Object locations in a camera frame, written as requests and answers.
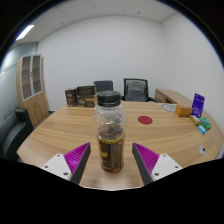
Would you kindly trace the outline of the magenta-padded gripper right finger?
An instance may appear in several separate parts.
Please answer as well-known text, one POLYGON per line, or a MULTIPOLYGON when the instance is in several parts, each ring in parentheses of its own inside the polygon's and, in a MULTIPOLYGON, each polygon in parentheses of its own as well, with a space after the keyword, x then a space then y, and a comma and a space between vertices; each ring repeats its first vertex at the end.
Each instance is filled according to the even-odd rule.
POLYGON ((133 144, 132 153, 144 185, 182 169, 168 154, 157 154, 137 143, 133 144))

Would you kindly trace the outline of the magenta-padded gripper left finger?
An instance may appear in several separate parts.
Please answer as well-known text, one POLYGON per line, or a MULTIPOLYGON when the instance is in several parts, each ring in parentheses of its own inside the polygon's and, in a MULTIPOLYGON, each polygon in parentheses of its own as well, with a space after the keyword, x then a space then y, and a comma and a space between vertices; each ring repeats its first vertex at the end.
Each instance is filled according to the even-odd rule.
POLYGON ((42 166, 42 169, 74 184, 79 184, 90 153, 90 143, 85 143, 65 155, 54 155, 42 166))

